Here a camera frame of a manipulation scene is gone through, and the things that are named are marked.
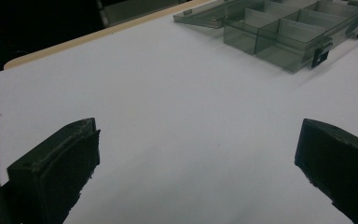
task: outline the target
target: dark background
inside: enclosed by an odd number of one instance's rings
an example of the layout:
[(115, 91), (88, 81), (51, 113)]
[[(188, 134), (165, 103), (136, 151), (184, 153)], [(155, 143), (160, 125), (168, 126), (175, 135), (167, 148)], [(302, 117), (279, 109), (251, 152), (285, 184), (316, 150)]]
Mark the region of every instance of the dark background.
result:
[(0, 71), (16, 57), (101, 29), (95, 0), (0, 0)]

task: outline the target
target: table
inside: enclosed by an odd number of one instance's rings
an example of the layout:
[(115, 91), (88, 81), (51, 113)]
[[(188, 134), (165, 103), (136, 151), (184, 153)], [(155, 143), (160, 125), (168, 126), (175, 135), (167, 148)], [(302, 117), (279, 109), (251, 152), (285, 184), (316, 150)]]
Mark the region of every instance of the table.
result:
[(174, 23), (176, 9), (0, 72), (1, 183), (28, 150), (94, 117), (102, 163), (65, 223), (351, 223), (294, 156), (304, 118), (358, 136), (358, 40), (291, 75), (222, 30)]

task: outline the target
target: plastic organizer box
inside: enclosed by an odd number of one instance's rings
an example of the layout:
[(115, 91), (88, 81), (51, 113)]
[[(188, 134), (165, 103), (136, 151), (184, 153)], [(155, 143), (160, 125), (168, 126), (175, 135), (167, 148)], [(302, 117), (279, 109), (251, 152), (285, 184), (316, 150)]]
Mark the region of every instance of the plastic organizer box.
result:
[(295, 73), (358, 38), (358, 0), (218, 0), (173, 16), (175, 22), (224, 27), (224, 42)]

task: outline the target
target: white surface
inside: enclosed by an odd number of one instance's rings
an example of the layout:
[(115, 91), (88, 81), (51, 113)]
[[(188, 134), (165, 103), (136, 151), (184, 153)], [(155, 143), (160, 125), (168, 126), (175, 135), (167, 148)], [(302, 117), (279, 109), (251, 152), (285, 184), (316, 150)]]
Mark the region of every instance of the white surface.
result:
[(167, 16), (3, 71), (2, 183), (89, 117), (102, 163), (65, 223), (351, 223), (294, 156), (304, 118), (358, 136), (358, 41), (290, 75)]

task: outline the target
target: wooden edge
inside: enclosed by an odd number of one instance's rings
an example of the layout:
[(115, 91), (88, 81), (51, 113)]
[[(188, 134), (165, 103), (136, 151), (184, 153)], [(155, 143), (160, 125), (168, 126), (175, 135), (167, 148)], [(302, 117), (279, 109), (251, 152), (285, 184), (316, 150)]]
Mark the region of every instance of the wooden edge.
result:
[(175, 13), (177, 11), (185, 10), (185, 9), (188, 9), (189, 7), (194, 7), (194, 6), (200, 5), (202, 3), (206, 3), (208, 1), (210, 1), (210, 0), (193, 0), (191, 2), (187, 2), (187, 3), (184, 3), (182, 5), (178, 5), (176, 7), (169, 7), (169, 8), (166, 8), (164, 10), (161, 10), (161, 11), (146, 15), (144, 17), (141, 17), (141, 18), (138, 18), (138, 19), (135, 19), (135, 20), (132, 20), (132, 21), (124, 22), (124, 23), (121, 23), (119, 25), (109, 27), (109, 28), (103, 29), (101, 31), (98, 31), (98, 32), (95, 32), (95, 33), (92, 33), (92, 34), (89, 34), (89, 35), (81, 36), (79, 38), (76, 38), (76, 39), (61, 43), (59, 45), (56, 45), (56, 46), (53, 46), (53, 47), (50, 47), (50, 48), (47, 48), (47, 49), (41, 49), (41, 50), (39, 50), (37, 52), (27, 54), (27, 55), (24, 55), (24, 56), (22, 56), (20, 58), (16, 58), (16, 59), (13, 59), (13, 60), (9, 61), (8, 63), (5, 64), (4, 70), (7, 70), (7, 69), (12, 68), (12, 67), (19, 66), (19, 65), (24, 64), (24, 63), (29, 63), (29, 62), (44, 58), (44, 57), (49, 56), (51, 54), (60, 52), (62, 50), (73, 48), (75, 46), (90, 42), (91, 40), (95, 40), (95, 39), (101, 38), (101, 37), (106, 36), (106, 35), (111, 35), (112, 33), (116, 33), (116, 32), (119, 32), (119, 31), (122, 31), (122, 30), (125, 30), (125, 29), (128, 29), (128, 28), (131, 28), (132, 26), (139, 25), (139, 24), (142, 24), (142, 23), (147, 22), (147, 21), (152, 21), (152, 20), (155, 20), (157, 18), (166, 16), (166, 15), (169, 15), (169, 14), (173, 14), (173, 13)]

